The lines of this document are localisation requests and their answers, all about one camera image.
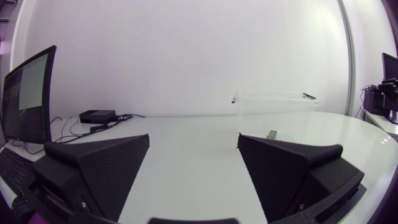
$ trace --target transparent container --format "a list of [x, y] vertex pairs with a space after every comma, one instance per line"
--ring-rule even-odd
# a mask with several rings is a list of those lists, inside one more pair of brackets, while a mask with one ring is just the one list
[[241, 134], [302, 142], [318, 101], [298, 92], [239, 90], [238, 104]]

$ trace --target monitor screen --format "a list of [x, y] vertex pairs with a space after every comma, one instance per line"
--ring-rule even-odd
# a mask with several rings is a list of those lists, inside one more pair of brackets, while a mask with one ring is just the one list
[[398, 59], [386, 53], [382, 54], [382, 58], [383, 58], [384, 80], [389, 80], [392, 78], [398, 79]]
[[56, 46], [10, 72], [4, 80], [2, 123], [8, 139], [43, 144], [51, 141], [49, 94]]

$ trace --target cable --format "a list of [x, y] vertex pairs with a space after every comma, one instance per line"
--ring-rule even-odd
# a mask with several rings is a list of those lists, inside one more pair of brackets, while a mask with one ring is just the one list
[[23, 144], [16, 145], [16, 144], [14, 144], [14, 141], [15, 141], [15, 140], [12, 140], [12, 142], [11, 142], [11, 144], [12, 144], [13, 146], [17, 146], [17, 147], [22, 146], [30, 155], [37, 154], [37, 153], [39, 153], [39, 152], [41, 152], [41, 151], [44, 150], [44, 149], [41, 149], [41, 150], [39, 150], [39, 151], [37, 151], [37, 152], [30, 152], [29, 150], [27, 150], [27, 148], [26, 148]]
[[52, 124], [53, 123], [53, 121], [55, 121], [55, 119], [59, 119], [59, 120], [61, 120], [62, 121], [62, 118], [60, 118], [60, 117], [54, 117], [54, 119], [50, 122], [50, 124]]
[[84, 134], [84, 133], [83, 133], [83, 134], [75, 134], [75, 133], [72, 132], [72, 127], [73, 127], [75, 124], [78, 123], [79, 119], [80, 119], [80, 118], [77, 118], [77, 119], [76, 119], [76, 122], [74, 122], [74, 124], [71, 125], [70, 128], [69, 128], [70, 133], [71, 133], [72, 135], [74, 135], [74, 136], [80, 136], [80, 135], [83, 135], [83, 134]]
[[[86, 137], [86, 136], [92, 135], [92, 134], [94, 134], [94, 133], [98, 133], [98, 132], [102, 132], [102, 131], [108, 130], [109, 128], [112, 128], [112, 127], [118, 125], [118, 124], [119, 124], [120, 122], [122, 122], [122, 121], [127, 121], [128, 119], [133, 118], [134, 115], [145, 118], [144, 116], [137, 115], [137, 114], [122, 114], [122, 115], [116, 115], [116, 116], [113, 118], [113, 122], [115, 122], [115, 123], [112, 124], [112, 125], [109, 125], [108, 127], [104, 128], [104, 129], [95, 130], [95, 131], [92, 131], [92, 132], [89, 132], [89, 133], [75, 134], [75, 133], [72, 131], [72, 127], [73, 127], [75, 124], [78, 123], [78, 119], [79, 119], [79, 118], [78, 118], [78, 119], [76, 120], [76, 122], [74, 122], [74, 123], [70, 126], [70, 128], [69, 128], [69, 131], [70, 131], [70, 133], [71, 133], [72, 135], [63, 136], [63, 134], [62, 134], [62, 133], [63, 133], [63, 129], [64, 129], [66, 123], [69, 121], [69, 119], [70, 119], [70, 118], [69, 118], [69, 119], [67, 120], [67, 122], [65, 122], [65, 124], [64, 124], [64, 126], [63, 126], [63, 128], [62, 128], [61, 137], [58, 138], [57, 140], [55, 140], [54, 142], [60, 141], [60, 142], [59, 142], [60, 144], [69, 143], [69, 142], [75, 141], [75, 140], [77, 140], [77, 139], [80, 139], [80, 138], [82, 138], [82, 137]], [[64, 141], [64, 142], [62, 141], [62, 139], [64, 139], [64, 138], [71, 138], [71, 137], [75, 137], [75, 138], [73, 138], [73, 139], [71, 139], [71, 140]]]
[[361, 89], [361, 90], [362, 90], [362, 93], [361, 93], [361, 95], [359, 96], [359, 98], [360, 98], [361, 101], [362, 101], [362, 105], [359, 107], [358, 112], [356, 112], [355, 118], [358, 116], [358, 114], [359, 114], [359, 112], [361, 111], [361, 109], [362, 109], [362, 111], [361, 111], [361, 113], [360, 113], [361, 119], [362, 119], [363, 116], [364, 116], [364, 110], [365, 110], [365, 109], [363, 108], [364, 102], [363, 102], [363, 99], [362, 99], [362, 95], [363, 95], [363, 93], [364, 93], [365, 90], [370, 89], [370, 86], [371, 86], [371, 85], [366, 85], [366, 86], [364, 86], [364, 87]]
[[63, 124], [63, 127], [62, 127], [62, 130], [61, 130], [61, 142], [62, 142], [62, 136], [63, 136], [63, 129], [65, 128], [65, 126], [67, 125], [67, 123], [68, 123], [68, 121], [70, 120], [70, 119], [72, 119], [72, 117], [70, 117], [70, 118], [68, 118], [67, 119], [67, 122], [65, 122], [65, 124]]
[[138, 117], [141, 117], [141, 118], [145, 118], [145, 116], [139, 115], [139, 114], [125, 114], [125, 115], [138, 116]]

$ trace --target black mesh surface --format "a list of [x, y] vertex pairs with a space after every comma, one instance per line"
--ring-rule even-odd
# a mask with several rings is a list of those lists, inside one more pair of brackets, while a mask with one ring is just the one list
[[119, 219], [148, 148], [145, 135], [78, 158], [86, 184], [107, 219]]
[[280, 219], [308, 172], [308, 161], [249, 136], [240, 135], [238, 147], [267, 221]]

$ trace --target container lid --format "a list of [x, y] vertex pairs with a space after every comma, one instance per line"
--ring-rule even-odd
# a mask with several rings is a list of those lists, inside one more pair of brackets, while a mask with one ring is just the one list
[[303, 93], [291, 91], [239, 90], [234, 95], [233, 103], [240, 101], [258, 101], [263, 103], [298, 103], [318, 106], [318, 100]]

